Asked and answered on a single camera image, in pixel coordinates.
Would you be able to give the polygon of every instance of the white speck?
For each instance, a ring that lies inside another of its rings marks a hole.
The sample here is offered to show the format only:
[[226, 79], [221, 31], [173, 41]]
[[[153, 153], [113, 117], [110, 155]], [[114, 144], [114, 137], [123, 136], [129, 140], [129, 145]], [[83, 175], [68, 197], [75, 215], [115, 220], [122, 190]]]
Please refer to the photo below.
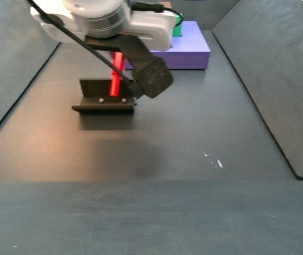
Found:
[[218, 164], [220, 164], [221, 168], [224, 168], [222, 163], [221, 163], [221, 160], [218, 160]]

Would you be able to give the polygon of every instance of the black floor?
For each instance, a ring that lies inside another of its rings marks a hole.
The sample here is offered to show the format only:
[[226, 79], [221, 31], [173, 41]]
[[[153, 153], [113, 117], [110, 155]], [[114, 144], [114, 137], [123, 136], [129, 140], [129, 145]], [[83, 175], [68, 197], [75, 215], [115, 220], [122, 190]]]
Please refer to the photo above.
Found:
[[111, 71], [64, 45], [0, 128], [0, 180], [295, 179], [210, 32], [206, 71], [175, 83], [134, 116], [81, 116], [81, 78]]
[[134, 116], [71, 110], [111, 72], [59, 49], [0, 127], [0, 254], [303, 254], [303, 182], [205, 36], [209, 70]]

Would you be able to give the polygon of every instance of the black holder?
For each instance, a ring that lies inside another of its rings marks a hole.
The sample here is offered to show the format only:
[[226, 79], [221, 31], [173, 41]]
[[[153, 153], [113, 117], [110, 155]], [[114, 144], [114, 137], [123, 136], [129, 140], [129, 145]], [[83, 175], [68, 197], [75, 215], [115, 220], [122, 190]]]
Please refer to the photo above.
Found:
[[83, 100], [73, 109], [82, 114], [134, 113], [137, 98], [127, 85], [122, 83], [121, 96], [110, 97], [113, 80], [81, 80]]

